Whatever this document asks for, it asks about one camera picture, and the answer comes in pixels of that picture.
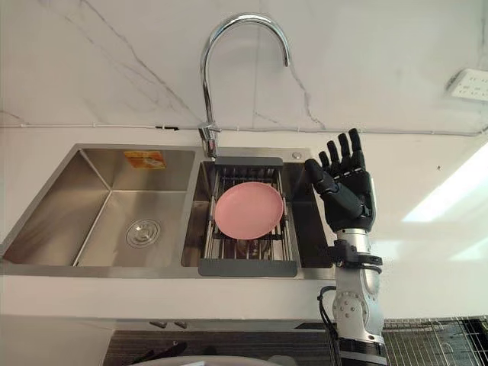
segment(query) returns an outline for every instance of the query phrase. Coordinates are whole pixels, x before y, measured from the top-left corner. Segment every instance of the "orange sticker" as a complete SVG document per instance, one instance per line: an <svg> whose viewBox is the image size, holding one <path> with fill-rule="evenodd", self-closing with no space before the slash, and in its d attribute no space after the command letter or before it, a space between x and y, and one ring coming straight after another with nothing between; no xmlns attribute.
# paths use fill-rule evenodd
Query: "orange sticker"
<svg viewBox="0 0 488 366"><path fill-rule="evenodd" d="M136 169L165 169L166 163L160 151L124 151L129 163Z"/></svg>

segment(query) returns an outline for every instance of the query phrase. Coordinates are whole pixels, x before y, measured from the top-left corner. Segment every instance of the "plate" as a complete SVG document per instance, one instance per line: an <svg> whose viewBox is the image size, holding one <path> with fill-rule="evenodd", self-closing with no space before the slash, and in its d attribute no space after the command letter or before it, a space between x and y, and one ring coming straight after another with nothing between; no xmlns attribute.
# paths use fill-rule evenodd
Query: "plate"
<svg viewBox="0 0 488 366"><path fill-rule="evenodd" d="M278 225L283 200L272 186L248 181L225 191L215 206L215 222L234 239L257 239Z"/></svg>

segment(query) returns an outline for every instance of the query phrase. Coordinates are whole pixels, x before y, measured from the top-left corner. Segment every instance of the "wall socket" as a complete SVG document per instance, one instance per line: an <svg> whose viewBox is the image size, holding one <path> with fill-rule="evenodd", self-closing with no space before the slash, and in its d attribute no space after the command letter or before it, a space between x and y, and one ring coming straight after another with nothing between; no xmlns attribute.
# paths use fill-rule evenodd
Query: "wall socket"
<svg viewBox="0 0 488 366"><path fill-rule="evenodd" d="M488 71L464 69L449 85L448 92L457 98L488 101Z"/></svg>

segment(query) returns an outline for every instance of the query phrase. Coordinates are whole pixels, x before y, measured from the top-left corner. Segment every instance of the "white countertop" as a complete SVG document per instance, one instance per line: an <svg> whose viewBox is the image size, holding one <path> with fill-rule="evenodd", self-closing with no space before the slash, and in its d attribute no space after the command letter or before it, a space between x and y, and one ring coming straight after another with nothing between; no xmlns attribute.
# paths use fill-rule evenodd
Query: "white countertop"
<svg viewBox="0 0 488 366"><path fill-rule="evenodd" d="M0 134L5 173L1 240L75 143L200 144L196 131L86 127L4 129ZM306 147L317 155L331 137L225 132L220 145ZM453 206L457 216L450 210L430 223L402 221L486 143L486 136L365 135L362 139L377 191L378 215L371 239L374 253L385 261L380 294L385 317L488 313L483 284L488 278L488 244L483 241L488 237L488 190L484 189L488 184ZM6 275L0 310L9 315L112 319L319 319L316 295L324 284L291 279Z"/></svg>

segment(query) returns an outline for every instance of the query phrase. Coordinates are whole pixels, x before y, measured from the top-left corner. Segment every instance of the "drain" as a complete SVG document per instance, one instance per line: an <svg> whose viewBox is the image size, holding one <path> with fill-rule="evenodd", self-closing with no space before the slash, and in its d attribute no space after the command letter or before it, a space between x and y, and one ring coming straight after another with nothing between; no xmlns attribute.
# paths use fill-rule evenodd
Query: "drain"
<svg viewBox="0 0 488 366"><path fill-rule="evenodd" d="M133 223L125 234L127 244L133 248L146 248L159 236L161 227L153 220L139 220Z"/></svg>

